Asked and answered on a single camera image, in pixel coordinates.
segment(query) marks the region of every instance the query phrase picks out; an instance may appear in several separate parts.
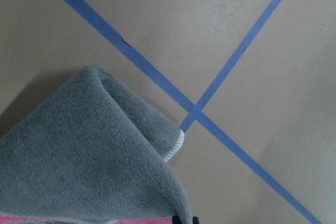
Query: pink cloth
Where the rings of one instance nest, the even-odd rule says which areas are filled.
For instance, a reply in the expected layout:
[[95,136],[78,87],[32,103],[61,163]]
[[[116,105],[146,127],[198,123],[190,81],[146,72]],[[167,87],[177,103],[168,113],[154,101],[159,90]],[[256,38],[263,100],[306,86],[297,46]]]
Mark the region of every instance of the pink cloth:
[[[39,217],[11,217],[0,215],[0,224],[14,224],[14,223],[27,223],[35,221],[63,221],[76,224],[85,224],[84,222],[78,222],[66,219],[53,219],[53,218],[39,218]],[[147,219],[147,220],[119,220],[115,224],[172,224],[171,218],[161,218],[161,219]]]

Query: blue tape cross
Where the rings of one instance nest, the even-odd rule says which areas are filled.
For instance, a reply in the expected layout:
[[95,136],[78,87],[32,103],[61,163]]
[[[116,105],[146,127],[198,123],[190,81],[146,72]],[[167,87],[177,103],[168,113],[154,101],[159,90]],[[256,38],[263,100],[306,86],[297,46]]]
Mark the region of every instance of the blue tape cross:
[[272,13],[275,11],[275,9],[278,7],[281,1],[282,0],[272,0],[271,3],[267,6],[267,8],[262,13],[262,15],[253,25],[251,30],[245,36],[243,41],[237,47],[236,51],[231,55],[228,62],[224,65],[224,67],[221,69],[219,74],[216,76],[216,78],[210,84],[210,86],[205,91],[205,93],[202,95],[200,100],[197,102],[196,106],[193,107],[189,115],[184,119],[184,121],[181,124],[181,130],[185,132],[189,129],[191,124],[194,122],[197,116],[201,113],[204,107],[208,104],[211,97],[214,95],[214,93],[217,91],[219,86],[226,79],[226,77],[231,72],[233,67],[238,63],[239,59],[244,54],[245,50],[249,47],[249,45],[258,35],[258,33],[260,32],[264,24],[267,22],[267,20],[272,15]]
[[[102,36],[120,50],[130,61],[140,68],[160,88],[172,97],[187,112],[191,112],[195,105],[169,80],[151,65],[141,54],[123,40],[123,38],[95,12],[84,0],[64,0],[90,23]],[[271,175],[269,175],[256,161],[254,161],[240,146],[229,138],[215,123],[202,112],[197,113],[197,120],[221,141],[240,160],[250,167],[260,178],[271,186],[288,203],[297,209],[312,224],[321,224],[299,201],[287,192]]]

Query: towel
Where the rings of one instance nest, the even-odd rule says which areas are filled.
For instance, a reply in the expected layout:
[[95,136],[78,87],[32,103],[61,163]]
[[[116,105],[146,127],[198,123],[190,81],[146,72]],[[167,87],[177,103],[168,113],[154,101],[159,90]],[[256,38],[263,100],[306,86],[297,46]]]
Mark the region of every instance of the towel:
[[166,163],[183,137],[112,74],[85,66],[0,140],[0,215],[88,224],[178,215],[191,224]]

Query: white stitched edge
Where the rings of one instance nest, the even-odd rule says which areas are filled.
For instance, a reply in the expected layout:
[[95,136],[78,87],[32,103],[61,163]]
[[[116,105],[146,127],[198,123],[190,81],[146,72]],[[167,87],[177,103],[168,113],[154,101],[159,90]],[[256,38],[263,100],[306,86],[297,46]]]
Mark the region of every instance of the white stitched edge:
[[183,141],[184,141],[184,132],[180,130],[180,137],[176,141],[175,146],[163,157],[163,159],[166,162],[168,162],[172,158],[172,156],[174,156],[176,152],[178,152],[179,149],[181,149]]

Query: black object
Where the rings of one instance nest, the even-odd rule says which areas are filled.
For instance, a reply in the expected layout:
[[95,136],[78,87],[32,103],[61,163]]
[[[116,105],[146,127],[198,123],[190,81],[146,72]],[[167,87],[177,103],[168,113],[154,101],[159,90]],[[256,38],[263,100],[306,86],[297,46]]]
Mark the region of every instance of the black object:
[[[200,224],[199,222],[200,222],[199,219],[196,216],[194,216],[193,224]],[[173,224],[182,224],[178,215],[173,216]]]

